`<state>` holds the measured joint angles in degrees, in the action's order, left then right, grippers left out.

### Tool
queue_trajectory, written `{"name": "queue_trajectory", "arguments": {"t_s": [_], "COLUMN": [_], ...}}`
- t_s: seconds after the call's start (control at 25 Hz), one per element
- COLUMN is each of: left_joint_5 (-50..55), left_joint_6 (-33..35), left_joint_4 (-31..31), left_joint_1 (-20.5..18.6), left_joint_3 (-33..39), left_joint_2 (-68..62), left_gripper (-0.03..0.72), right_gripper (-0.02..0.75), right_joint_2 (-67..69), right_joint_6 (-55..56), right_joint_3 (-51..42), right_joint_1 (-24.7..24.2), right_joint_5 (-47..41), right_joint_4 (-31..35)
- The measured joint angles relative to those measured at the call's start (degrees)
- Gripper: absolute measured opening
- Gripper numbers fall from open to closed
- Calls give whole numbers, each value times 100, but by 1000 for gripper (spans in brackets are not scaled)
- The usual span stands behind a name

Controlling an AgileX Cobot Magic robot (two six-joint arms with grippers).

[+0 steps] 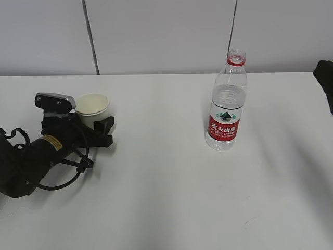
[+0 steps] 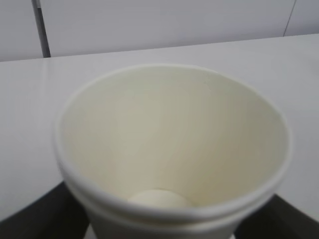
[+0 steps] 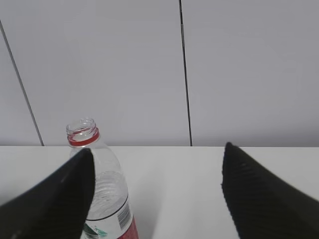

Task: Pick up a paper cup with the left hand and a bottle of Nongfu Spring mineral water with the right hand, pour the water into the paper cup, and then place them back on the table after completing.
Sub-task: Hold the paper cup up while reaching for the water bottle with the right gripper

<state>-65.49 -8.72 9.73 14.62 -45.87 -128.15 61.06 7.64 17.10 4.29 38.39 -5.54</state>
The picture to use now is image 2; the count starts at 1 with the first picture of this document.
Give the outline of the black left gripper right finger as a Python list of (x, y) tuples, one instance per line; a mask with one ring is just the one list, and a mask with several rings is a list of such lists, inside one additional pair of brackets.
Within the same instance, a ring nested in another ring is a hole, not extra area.
[(237, 239), (319, 239), (319, 223), (275, 195), (245, 219), (235, 231)]

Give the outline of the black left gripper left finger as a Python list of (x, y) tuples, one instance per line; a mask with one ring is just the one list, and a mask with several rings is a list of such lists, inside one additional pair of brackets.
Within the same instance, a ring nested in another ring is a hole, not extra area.
[(0, 222), (2, 239), (82, 239), (89, 227), (83, 207), (60, 183), (43, 197)]

